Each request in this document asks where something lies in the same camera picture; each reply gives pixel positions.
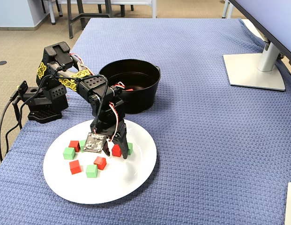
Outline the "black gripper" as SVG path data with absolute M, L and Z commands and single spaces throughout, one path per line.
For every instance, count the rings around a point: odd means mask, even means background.
M 124 159 L 128 157 L 127 131 L 124 123 L 125 108 L 124 101 L 120 98 L 115 98 L 112 102 L 103 104 L 99 116 L 96 113 L 99 109 L 99 100 L 91 98 L 90 104 L 92 107 L 92 114 L 95 119 L 90 125 L 92 133 L 107 135 L 114 144 L 119 145 Z M 110 151 L 108 142 L 103 144 L 103 152 L 108 157 Z

